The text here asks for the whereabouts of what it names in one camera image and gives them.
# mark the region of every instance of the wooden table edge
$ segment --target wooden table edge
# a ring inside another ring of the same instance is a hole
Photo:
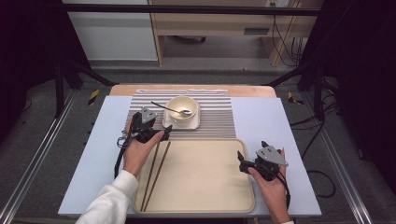
[[[227,90],[231,97],[276,97],[269,86],[242,85],[173,85],[173,84],[120,84],[111,88],[112,96],[130,96],[137,90]]]

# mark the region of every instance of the table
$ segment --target table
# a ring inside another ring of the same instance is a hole
[[[151,5],[179,6],[226,6],[226,7],[269,7],[270,1],[262,0],[149,0]],[[322,0],[276,1],[277,7],[321,8]],[[208,15],[152,13],[154,39],[159,64],[163,64],[165,38],[168,35],[212,36],[212,35],[250,35],[262,39],[270,64],[278,66],[280,55],[285,50],[283,40],[289,37],[308,38],[316,17],[276,16],[277,30],[274,32],[274,17],[271,15]]]
[[[291,194],[290,215],[292,217],[321,215],[318,201],[295,144],[286,114],[280,100],[276,98],[274,89],[217,85],[119,85],[113,87],[110,95],[105,99],[78,168],[65,194],[59,210],[60,215],[79,216],[85,211],[100,188],[111,183],[113,163],[119,151],[115,146],[115,141],[120,137],[120,130],[125,124],[134,92],[136,90],[165,89],[228,90],[233,106],[236,136],[245,143],[247,158],[250,161],[254,160],[255,151],[261,148],[261,140],[265,140],[275,147],[285,148],[286,159],[290,164],[287,171]],[[252,118],[244,110],[246,105],[256,114],[265,116]],[[268,208],[255,183],[253,183],[253,190],[256,204],[253,210],[248,213],[139,214],[130,208],[128,217],[268,217]]]

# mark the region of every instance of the wooden chopstick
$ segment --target wooden chopstick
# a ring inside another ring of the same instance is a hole
[[[143,201],[142,201],[142,206],[140,207],[140,211],[143,210],[143,206],[144,206],[144,204],[145,204],[146,195],[147,195],[148,189],[149,189],[149,181],[150,181],[150,179],[151,179],[152,170],[154,169],[154,163],[155,163],[156,158],[157,158],[158,148],[160,148],[160,142],[157,144],[157,148],[155,148],[154,158],[152,159],[151,168],[150,168],[150,170],[149,170],[148,183],[147,183],[147,185],[146,185],[145,195],[143,196]]]
[[[149,192],[148,200],[147,200],[145,208],[143,210],[144,212],[146,212],[146,209],[149,205],[149,199],[151,198],[151,194],[152,194],[152,191],[154,190],[155,183],[157,183],[157,179],[158,179],[158,176],[160,175],[161,168],[163,168],[163,162],[165,161],[165,157],[166,157],[166,154],[168,153],[168,149],[170,146],[171,146],[171,142],[168,142],[168,146],[166,147],[165,153],[163,154],[163,159],[161,160],[160,167],[158,168],[158,172],[155,175],[154,183],[152,183],[151,191]]]

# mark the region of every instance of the beige tray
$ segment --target beige tray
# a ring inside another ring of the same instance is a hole
[[[167,142],[160,143],[149,197]],[[250,177],[239,172],[238,139],[172,139],[146,213],[244,213],[255,205]],[[134,210],[141,211],[155,148],[139,176]]]

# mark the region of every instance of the white cabinet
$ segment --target white cabinet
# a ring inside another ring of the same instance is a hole
[[[63,0],[65,4],[146,5],[145,0]],[[148,13],[69,12],[92,61],[158,61]]]

